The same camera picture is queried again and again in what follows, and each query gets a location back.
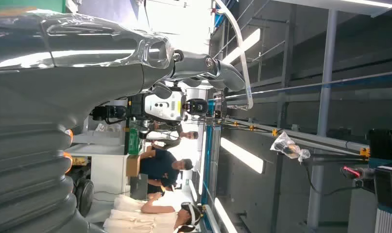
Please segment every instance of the ceiling light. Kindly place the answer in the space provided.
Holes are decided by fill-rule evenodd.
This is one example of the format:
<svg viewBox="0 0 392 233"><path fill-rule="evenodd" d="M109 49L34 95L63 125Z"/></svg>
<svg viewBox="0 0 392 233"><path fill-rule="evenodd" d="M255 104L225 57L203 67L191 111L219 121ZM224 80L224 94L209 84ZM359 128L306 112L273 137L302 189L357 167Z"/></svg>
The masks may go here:
<svg viewBox="0 0 392 233"><path fill-rule="evenodd" d="M197 193L196 189L194 188L193 181L189 180L188 185L190 186L191 195L193 196L194 201L197 201Z"/></svg>
<svg viewBox="0 0 392 233"><path fill-rule="evenodd" d="M234 227L232 221L230 221L229 216L227 215L226 211L224 210L222 204L220 203L219 199L214 199L214 207L216 208L217 213L219 214L220 218L222 219L227 232L228 233L237 233L236 228Z"/></svg>
<svg viewBox="0 0 392 233"><path fill-rule="evenodd" d="M377 2L377 1L367 1L367 0L342 0L342 1L349 1L349 2L354 2L354 3L361 3L361 4L366 4L366 5L372 5L372 6L380 6L380 7L392 8L392 4L383 3L383 2Z"/></svg>
<svg viewBox="0 0 392 233"><path fill-rule="evenodd" d="M206 132L203 133L202 157L200 159L199 194L203 192L203 176L205 171Z"/></svg>
<svg viewBox="0 0 392 233"><path fill-rule="evenodd" d="M257 29L253 32L247 39L245 39L241 47L235 48L231 53L229 53L224 59L223 62L230 63L238 58L242 51L248 50L251 46L257 43L260 40L260 29Z"/></svg>
<svg viewBox="0 0 392 233"><path fill-rule="evenodd" d="M263 160L222 137L220 145L258 173L263 171Z"/></svg>

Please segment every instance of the cardboard box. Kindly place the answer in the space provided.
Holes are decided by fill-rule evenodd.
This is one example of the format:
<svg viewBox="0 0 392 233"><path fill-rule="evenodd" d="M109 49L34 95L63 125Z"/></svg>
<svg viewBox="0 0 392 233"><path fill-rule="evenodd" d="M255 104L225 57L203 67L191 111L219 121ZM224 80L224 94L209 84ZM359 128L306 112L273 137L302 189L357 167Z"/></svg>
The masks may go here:
<svg viewBox="0 0 392 233"><path fill-rule="evenodd" d="M131 154L127 157L126 176L137 177L140 172L140 155Z"/></svg>

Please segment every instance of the green box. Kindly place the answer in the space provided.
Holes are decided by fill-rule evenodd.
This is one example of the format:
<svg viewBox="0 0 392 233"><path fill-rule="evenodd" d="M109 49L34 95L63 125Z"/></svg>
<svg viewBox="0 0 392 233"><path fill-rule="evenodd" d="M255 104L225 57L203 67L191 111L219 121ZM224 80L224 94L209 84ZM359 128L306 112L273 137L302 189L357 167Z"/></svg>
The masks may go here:
<svg viewBox="0 0 392 233"><path fill-rule="evenodd" d="M130 129L129 133L129 154L138 154L140 139L137 129Z"/></svg>

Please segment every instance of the orange clamp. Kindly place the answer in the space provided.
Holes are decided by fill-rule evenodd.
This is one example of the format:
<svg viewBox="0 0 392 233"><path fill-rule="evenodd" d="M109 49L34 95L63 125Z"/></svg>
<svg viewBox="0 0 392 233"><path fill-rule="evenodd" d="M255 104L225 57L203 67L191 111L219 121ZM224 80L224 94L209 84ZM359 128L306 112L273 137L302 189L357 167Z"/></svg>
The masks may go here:
<svg viewBox="0 0 392 233"><path fill-rule="evenodd" d="M370 148L360 148L360 155L370 157Z"/></svg>

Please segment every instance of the black wheel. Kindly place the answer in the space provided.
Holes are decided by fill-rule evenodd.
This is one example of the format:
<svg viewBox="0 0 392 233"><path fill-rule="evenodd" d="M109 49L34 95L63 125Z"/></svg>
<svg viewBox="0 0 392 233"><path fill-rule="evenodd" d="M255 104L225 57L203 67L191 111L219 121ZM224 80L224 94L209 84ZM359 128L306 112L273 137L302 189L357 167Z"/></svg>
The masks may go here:
<svg viewBox="0 0 392 233"><path fill-rule="evenodd" d="M93 203L94 185L91 180L81 178L78 182L75 196L77 209L82 216L87 216Z"/></svg>

